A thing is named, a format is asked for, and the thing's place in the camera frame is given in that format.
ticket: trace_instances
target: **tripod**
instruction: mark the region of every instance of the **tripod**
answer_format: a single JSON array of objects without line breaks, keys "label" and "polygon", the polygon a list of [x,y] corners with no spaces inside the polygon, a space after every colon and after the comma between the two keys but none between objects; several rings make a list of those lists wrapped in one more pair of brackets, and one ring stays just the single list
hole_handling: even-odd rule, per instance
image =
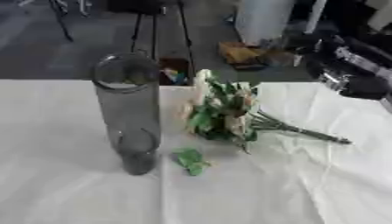
[{"label": "tripod", "polygon": [[[186,15],[184,12],[184,2],[182,0],[177,0],[177,6],[178,6],[178,10],[179,10],[179,15],[180,15],[180,19],[181,19],[181,24],[182,24],[182,28],[184,30],[184,38],[185,38],[185,44],[186,44],[186,48],[187,48],[187,52],[188,52],[188,57],[189,57],[189,63],[190,63],[190,69],[191,69],[191,73],[192,75],[196,74],[196,68],[194,65],[194,59],[193,59],[193,50],[192,50],[192,41],[189,37],[189,30],[188,30],[188,26],[186,23]],[[132,52],[135,51],[135,47],[136,47],[136,43],[137,43],[137,38],[139,35],[139,31],[140,31],[140,26],[142,23],[142,18],[143,16],[148,16],[146,14],[143,14],[141,12],[137,13],[137,17],[136,17],[136,22],[135,22],[135,29],[133,32],[133,36],[132,36],[132,44],[130,47],[130,50]],[[158,20],[157,20],[157,13],[154,13],[152,15],[152,37],[151,37],[151,52],[150,52],[150,56],[154,59],[157,60],[157,28],[158,28]]]}]

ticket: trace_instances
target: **black bag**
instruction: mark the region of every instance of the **black bag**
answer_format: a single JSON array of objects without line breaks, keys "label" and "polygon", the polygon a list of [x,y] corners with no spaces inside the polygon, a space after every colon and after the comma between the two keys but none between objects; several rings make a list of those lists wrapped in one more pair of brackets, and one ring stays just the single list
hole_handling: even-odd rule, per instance
[{"label": "black bag", "polygon": [[161,9],[160,0],[108,0],[108,10],[113,12],[156,15]]}]

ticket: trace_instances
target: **tripod leg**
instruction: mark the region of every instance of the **tripod leg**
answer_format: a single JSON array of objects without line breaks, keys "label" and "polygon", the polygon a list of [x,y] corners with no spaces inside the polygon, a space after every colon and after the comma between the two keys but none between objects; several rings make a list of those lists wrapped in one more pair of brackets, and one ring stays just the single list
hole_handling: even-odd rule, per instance
[{"label": "tripod leg", "polygon": [[58,6],[58,4],[55,1],[56,0],[48,0],[49,5],[51,6],[51,9],[54,12],[54,15],[56,16],[57,23],[59,23],[59,26],[61,27],[61,30],[63,31],[66,39],[69,40],[70,42],[74,42],[74,39],[69,34],[68,29],[62,19],[62,15],[60,12],[61,8]]},{"label": "tripod leg", "polygon": [[135,46],[137,44],[137,37],[139,36],[140,24],[142,23],[142,14],[137,14],[136,22],[135,22],[135,30],[133,31],[132,36],[132,46],[130,47],[130,51],[135,51]]},{"label": "tripod leg", "polygon": [[153,60],[157,59],[157,15],[152,16],[152,47],[151,57]]},{"label": "tripod leg", "polygon": [[184,3],[182,2],[182,0],[178,0],[177,4],[178,4],[178,8],[179,8],[179,14],[181,16],[181,23],[182,23],[182,26],[183,26],[183,29],[184,29],[186,46],[188,48],[189,60],[190,60],[190,64],[191,64],[191,72],[193,73],[193,76],[194,76],[194,75],[196,75],[196,68],[194,66],[193,51],[192,51],[192,41],[189,38],[188,26],[186,24],[186,15],[184,13]]}]

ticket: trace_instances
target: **flower stem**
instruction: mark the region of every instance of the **flower stem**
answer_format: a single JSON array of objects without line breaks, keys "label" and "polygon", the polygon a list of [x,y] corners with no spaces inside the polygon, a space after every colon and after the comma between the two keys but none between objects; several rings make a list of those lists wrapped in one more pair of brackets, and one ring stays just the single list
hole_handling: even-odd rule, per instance
[{"label": "flower stem", "polygon": [[352,143],[350,140],[348,140],[346,138],[330,136],[330,135],[323,134],[323,133],[313,131],[313,130],[299,129],[297,127],[290,126],[290,125],[285,126],[285,128],[288,131],[296,132],[299,134],[306,135],[308,137],[314,137],[314,138],[324,140],[324,141],[334,142],[334,143],[338,143],[338,144],[351,144]]}]

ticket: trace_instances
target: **black equipment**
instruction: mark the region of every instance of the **black equipment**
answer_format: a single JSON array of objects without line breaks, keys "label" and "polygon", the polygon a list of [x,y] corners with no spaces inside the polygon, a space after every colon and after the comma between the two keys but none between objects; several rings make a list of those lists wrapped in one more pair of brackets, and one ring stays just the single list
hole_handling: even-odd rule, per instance
[{"label": "black equipment", "polygon": [[304,55],[310,75],[341,95],[379,100],[390,91],[392,55],[373,45],[316,33],[292,38],[287,49]]}]

